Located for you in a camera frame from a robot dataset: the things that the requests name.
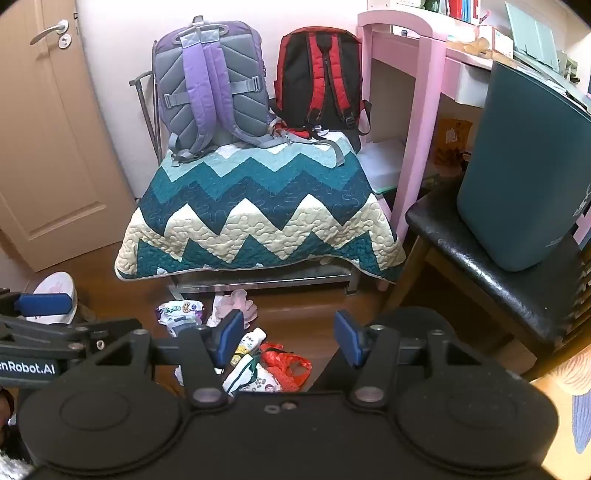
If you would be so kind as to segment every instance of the dark green trash bin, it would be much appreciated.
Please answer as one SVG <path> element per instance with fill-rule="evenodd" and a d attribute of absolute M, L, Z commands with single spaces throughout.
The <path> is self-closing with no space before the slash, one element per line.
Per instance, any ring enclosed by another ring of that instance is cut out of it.
<path fill-rule="evenodd" d="M 591 200 L 591 116 L 495 62 L 457 208 L 502 268 L 543 260 Z"/>

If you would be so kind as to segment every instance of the chair seat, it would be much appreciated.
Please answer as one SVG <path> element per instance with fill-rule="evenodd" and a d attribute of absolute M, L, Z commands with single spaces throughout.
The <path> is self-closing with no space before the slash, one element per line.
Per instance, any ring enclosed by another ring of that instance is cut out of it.
<path fill-rule="evenodd" d="M 484 290 L 544 349 L 570 330 L 583 263 L 579 246 L 566 235 L 539 264 L 512 273 L 497 266 L 462 221 L 456 208 L 461 182 L 454 181 L 412 205 L 406 219 L 417 234 Z"/>

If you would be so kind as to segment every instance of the door handle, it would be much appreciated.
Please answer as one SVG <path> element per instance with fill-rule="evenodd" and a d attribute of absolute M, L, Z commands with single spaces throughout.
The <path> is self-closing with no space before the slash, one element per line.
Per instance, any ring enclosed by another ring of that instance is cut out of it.
<path fill-rule="evenodd" d="M 46 28 L 42 32 L 39 32 L 37 35 L 35 35 L 33 37 L 33 39 L 31 40 L 31 43 L 29 43 L 29 45 L 34 45 L 39 40 L 41 40 L 43 37 L 45 37 L 46 35 L 49 35 L 51 32 L 57 32 L 60 35 L 62 33 L 66 33 L 69 26 L 70 26 L 70 24 L 68 23 L 68 20 L 60 20 L 57 23 L 57 25 L 54 25 L 53 27 Z"/>

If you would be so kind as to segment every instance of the red plastic bag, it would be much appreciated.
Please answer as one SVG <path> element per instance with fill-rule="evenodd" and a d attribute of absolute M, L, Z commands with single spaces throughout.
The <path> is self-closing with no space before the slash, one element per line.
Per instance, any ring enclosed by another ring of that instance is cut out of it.
<path fill-rule="evenodd" d="M 297 392 L 310 376 L 312 362 L 306 358 L 283 351 L 279 343 L 263 343 L 261 345 L 262 360 L 268 365 L 266 370 L 273 375 L 284 392 Z M 292 368 L 297 366 L 306 369 L 300 375 L 294 375 Z"/>

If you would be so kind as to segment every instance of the chevron quilt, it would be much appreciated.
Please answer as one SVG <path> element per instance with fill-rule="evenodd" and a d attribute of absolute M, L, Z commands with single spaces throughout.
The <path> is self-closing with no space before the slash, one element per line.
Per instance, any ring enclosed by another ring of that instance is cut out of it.
<path fill-rule="evenodd" d="M 197 270 L 280 267 L 333 256 L 395 281 L 405 256 L 341 133 L 327 145 L 219 147 L 173 166 L 170 152 L 133 214 L 115 272 L 122 280 Z"/>

